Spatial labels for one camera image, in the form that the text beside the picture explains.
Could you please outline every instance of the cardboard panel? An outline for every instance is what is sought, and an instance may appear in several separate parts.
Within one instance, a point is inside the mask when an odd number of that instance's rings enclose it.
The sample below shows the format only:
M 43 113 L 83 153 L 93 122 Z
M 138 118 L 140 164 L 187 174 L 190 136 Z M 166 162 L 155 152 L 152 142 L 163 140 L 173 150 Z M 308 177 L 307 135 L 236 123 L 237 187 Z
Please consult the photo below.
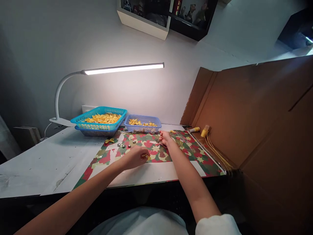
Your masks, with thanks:
M 240 166 L 313 82 L 313 56 L 219 72 L 195 126 L 212 127 L 211 141 Z
M 187 102 L 183 117 L 180 121 L 181 125 L 190 125 L 199 108 L 202 97 L 208 87 L 208 84 L 213 73 L 214 72 L 211 70 L 200 67 L 189 100 Z
M 313 212 L 313 89 L 286 112 L 242 171 L 307 225 Z
M 248 222 L 259 235 L 303 234 L 299 218 L 275 201 L 249 176 L 234 184 L 233 194 Z

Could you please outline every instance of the white sleeve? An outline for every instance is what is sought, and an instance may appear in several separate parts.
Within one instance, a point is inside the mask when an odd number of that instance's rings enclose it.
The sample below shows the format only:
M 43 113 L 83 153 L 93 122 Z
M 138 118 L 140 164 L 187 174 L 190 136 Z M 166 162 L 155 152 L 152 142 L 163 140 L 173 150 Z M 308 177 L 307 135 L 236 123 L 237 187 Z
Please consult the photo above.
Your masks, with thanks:
M 214 215 L 201 219 L 196 227 L 196 235 L 241 235 L 234 217 L 229 214 Z

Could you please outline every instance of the power cord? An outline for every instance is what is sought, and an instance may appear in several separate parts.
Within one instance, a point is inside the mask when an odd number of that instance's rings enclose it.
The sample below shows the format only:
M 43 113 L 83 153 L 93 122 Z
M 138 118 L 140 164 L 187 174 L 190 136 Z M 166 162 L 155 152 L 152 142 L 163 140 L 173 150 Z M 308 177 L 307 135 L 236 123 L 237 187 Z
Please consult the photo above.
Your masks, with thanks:
M 45 139 L 48 139 L 48 137 L 46 137 L 46 131 L 47 131 L 48 127 L 49 127 L 51 124 L 52 124 L 52 122 L 50 122 L 49 125 L 46 127 L 44 137 L 40 139 L 40 142 L 41 142 L 41 141 L 44 141 Z

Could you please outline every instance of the white desk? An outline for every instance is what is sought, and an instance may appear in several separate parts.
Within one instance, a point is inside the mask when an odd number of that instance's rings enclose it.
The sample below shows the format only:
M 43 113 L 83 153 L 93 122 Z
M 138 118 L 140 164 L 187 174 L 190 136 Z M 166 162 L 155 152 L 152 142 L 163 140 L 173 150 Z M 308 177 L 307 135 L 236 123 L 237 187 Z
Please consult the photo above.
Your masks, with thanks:
M 162 124 L 160 130 L 184 130 Z M 70 192 L 105 137 L 87 137 L 68 127 L 0 165 L 0 198 Z

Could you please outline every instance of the person's hand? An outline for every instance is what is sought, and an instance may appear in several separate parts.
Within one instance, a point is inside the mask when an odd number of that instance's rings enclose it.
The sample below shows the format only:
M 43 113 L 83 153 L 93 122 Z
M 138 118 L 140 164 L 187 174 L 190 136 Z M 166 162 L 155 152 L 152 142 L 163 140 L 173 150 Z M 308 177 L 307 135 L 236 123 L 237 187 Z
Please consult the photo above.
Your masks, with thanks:
M 145 164 L 149 156 L 150 153 L 145 147 L 136 145 L 119 159 L 117 163 L 120 164 L 123 170 L 128 170 Z
M 159 138 L 159 141 L 161 141 L 163 144 L 165 144 L 166 146 L 174 141 L 171 137 L 171 135 L 168 132 L 165 131 L 161 131 L 161 137 Z

